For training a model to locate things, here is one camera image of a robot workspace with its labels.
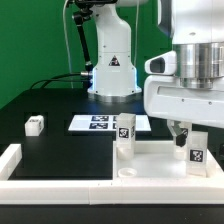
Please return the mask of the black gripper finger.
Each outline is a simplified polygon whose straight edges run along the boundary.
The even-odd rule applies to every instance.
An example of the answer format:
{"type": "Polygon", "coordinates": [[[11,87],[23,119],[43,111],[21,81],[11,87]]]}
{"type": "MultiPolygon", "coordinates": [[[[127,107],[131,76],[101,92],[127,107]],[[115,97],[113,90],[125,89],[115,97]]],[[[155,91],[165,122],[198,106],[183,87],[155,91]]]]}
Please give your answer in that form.
{"type": "Polygon", "coordinates": [[[186,144],[186,139],[188,137],[188,129],[181,128],[180,122],[173,120],[168,120],[167,126],[173,136],[175,145],[178,147],[183,147],[186,144]]]}

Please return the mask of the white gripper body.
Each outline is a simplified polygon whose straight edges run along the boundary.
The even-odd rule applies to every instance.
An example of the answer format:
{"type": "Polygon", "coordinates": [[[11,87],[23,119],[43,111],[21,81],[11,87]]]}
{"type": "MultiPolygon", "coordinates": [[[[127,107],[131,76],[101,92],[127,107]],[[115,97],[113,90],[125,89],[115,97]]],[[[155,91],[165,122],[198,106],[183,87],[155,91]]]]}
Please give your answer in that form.
{"type": "Polygon", "coordinates": [[[173,76],[148,76],[144,109],[150,117],[224,128],[224,78],[212,89],[188,89],[173,76]]]}

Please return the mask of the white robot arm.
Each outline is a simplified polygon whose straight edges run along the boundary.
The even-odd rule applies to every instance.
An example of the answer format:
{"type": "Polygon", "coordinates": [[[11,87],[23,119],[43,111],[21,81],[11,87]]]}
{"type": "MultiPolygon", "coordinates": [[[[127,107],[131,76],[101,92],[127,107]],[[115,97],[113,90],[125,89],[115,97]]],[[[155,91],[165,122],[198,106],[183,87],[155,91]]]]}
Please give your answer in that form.
{"type": "MultiPolygon", "coordinates": [[[[173,135],[186,122],[224,129],[224,0],[157,0],[157,24],[172,50],[145,62],[144,109],[173,135]]],[[[105,101],[136,93],[130,27],[114,4],[96,3],[98,63],[89,92],[105,101]]]]}

